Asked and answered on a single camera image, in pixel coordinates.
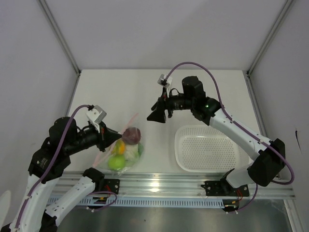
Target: black bracket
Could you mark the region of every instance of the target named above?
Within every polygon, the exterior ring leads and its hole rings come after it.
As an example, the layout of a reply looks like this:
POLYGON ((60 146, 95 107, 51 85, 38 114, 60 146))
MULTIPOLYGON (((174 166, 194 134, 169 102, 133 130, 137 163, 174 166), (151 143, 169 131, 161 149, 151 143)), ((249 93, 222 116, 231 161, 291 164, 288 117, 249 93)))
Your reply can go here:
POLYGON ((243 186, 240 186, 239 188, 235 188, 229 193, 229 195, 227 195, 225 191, 223 190, 223 188, 221 187, 220 180, 205 181, 205 184, 201 185, 201 187, 205 189, 206 196, 209 196, 209 197, 226 197, 226 196, 237 197, 237 190, 241 192, 243 197, 249 197, 250 195, 248 185, 243 185, 243 186))
POLYGON ((103 187, 104 189, 102 191, 111 191, 111 192, 118 194, 119 188, 120 188, 120 180, 119 179, 105 179, 103 187))

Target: gray floor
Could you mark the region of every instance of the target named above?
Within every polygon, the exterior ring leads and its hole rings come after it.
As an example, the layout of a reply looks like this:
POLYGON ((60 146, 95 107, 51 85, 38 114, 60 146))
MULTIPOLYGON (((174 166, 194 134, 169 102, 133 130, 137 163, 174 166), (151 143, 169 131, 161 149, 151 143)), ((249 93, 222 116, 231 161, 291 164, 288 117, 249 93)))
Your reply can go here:
POLYGON ((74 209, 58 232, 292 232, 283 201, 256 200, 238 215, 220 209, 110 207, 74 209))

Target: white plastic tray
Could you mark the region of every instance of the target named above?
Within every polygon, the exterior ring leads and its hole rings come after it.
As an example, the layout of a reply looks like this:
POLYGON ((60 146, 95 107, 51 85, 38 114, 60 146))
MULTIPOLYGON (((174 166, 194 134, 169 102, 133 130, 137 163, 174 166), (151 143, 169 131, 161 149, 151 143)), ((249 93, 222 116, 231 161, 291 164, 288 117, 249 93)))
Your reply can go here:
POLYGON ((177 130, 175 156, 178 165, 188 172, 224 173, 250 162, 247 153, 230 138, 203 125, 177 130))

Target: yellow fruit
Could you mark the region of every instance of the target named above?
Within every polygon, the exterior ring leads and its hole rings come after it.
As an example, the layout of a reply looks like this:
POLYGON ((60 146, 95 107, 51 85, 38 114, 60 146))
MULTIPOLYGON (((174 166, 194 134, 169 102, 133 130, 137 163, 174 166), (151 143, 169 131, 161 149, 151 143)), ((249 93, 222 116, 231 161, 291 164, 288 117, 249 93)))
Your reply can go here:
POLYGON ((123 155, 125 150, 126 150, 126 144, 124 143, 124 141, 122 141, 122 139, 119 139, 116 142, 114 149, 112 150, 112 154, 117 153, 119 155, 123 155))

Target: green apple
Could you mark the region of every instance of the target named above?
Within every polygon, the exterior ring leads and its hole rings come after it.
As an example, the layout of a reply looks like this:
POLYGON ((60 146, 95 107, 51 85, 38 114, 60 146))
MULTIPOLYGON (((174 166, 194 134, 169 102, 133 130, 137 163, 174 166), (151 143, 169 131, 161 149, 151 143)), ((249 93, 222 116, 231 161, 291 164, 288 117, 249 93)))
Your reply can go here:
POLYGON ((123 155, 111 156, 108 160, 108 167, 111 170, 119 171, 126 166, 126 158, 123 155))

